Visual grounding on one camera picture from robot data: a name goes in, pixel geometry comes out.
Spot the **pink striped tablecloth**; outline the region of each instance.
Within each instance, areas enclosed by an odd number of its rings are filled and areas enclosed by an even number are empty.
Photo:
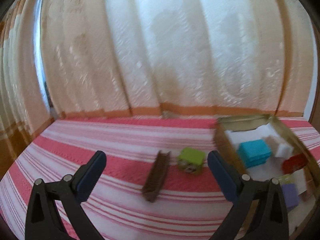
[[[320,159],[320,135],[303,118],[282,121]],[[18,239],[33,182],[74,174],[97,150],[107,167],[89,200],[82,204],[105,239],[208,239],[228,214],[231,203],[220,192],[207,165],[199,176],[181,172],[174,156],[184,147],[206,153],[215,148],[214,119],[91,119],[56,121],[30,144],[0,182],[0,212]],[[159,150],[172,152],[163,190],[155,203],[140,189]],[[58,209],[68,233],[77,238],[65,211]]]

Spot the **curtain fold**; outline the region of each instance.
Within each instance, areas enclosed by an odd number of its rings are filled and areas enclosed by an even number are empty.
[[[60,116],[302,116],[313,71],[298,0],[43,0]]]
[[[28,30],[34,6],[34,0],[16,0],[0,24],[0,178],[52,122],[39,96],[33,30]]]

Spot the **table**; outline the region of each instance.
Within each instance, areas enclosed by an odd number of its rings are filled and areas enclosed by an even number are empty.
[[[320,135],[302,117],[282,121],[320,160]],[[58,120],[19,156],[0,182],[0,213],[18,239],[24,239],[27,203],[37,178],[57,181],[74,174],[96,150],[107,154],[107,167],[82,207],[110,240],[209,239],[232,204],[220,192],[206,163],[193,176],[175,166],[184,147],[206,153],[215,119],[71,119]],[[140,193],[159,150],[172,160],[163,190],[155,203]],[[77,238],[60,202],[68,233]]]

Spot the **red object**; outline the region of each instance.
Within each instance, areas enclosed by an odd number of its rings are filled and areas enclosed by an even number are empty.
[[[308,159],[304,154],[298,154],[291,157],[289,160],[286,160],[282,163],[282,170],[284,174],[290,174],[295,171],[302,169],[308,164]]]

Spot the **metal screw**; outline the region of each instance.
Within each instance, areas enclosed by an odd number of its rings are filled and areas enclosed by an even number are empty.
[[[64,176],[63,180],[66,181],[66,182],[72,180],[72,175],[68,174],[68,175]]]
[[[244,181],[249,181],[251,179],[251,177],[248,175],[248,174],[243,174],[241,176],[241,178],[244,180]]]
[[[42,183],[42,179],[36,179],[35,184],[38,186]]]
[[[278,185],[278,184],[279,184],[279,180],[277,180],[276,178],[273,178],[271,181],[272,181],[272,183],[275,184],[275,185]]]

